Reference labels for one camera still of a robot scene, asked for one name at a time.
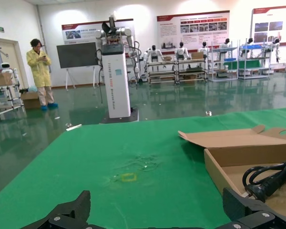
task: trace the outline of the red and white poster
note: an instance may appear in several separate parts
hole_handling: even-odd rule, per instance
[[[183,42],[194,51],[202,47],[224,43],[229,37],[230,11],[157,16],[159,49],[163,54],[173,53]]]
[[[256,44],[279,38],[286,45],[286,6],[253,9],[251,37]]]
[[[79,24],[62,25],[62,37],[65,44],[76,44],[85,42],[95,42],[94,33],[96,30],[102,30],[103,21],[86,22]],[[129,28],[134,35],[133,19],[122,19],[115,22],[115,26],[119,28]]]

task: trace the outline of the poster board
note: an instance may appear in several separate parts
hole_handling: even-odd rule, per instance
[[[86,42],[96,42],[95,31],[102,30],[103,21],[94,21],[78,24],[62,25],[62,37],[65,44],[77,44]],[[129,28],[132,31],[132,36],[135,41],[134,35],[134,22],[133,19],[122,19],[115,22],[116,27]],[[127,43],[126,37],[123,37],[123,43]]]
[[[58,45],[57,53],[61,68],[98,65],[95,59],[96,47],[94,42]]]
[[[229,37],[230,11],[157,16],[158,47],[163,54],[173,54],[183,42],[193,52],[203,42],[214,46]]]
[[[253,9],[251,37],[256,44],[279,38],[286,45],[286,6]]]

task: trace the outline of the yellow lab coat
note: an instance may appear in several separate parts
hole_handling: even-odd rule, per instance
[[[39,57],[46,56],[47,61],[38,61]],[[31,67],[33,78],[36,87],[47,87],[51,86],[51,78],[49,73],[48,65],[51,65],[51,60],[48,55],[40,50],[39,55],[32,49],[27,52],[27,62]]]

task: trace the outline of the black base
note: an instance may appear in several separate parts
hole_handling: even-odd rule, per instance
[[[110,118],[109,112],[107,112],[105,117],[100,122],[100,124],[129,123],[129,122],[137,122],[137,121],[139,121],[139,112],[138,112],[138,109],[134,109],[133,112],[131,112],[129,117],[124,117],[124,118]]]

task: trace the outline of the black tv screen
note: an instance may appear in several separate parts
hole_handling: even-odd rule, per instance
[[[97,65],[94,42],[58,45],[57,52],[61,68]]]

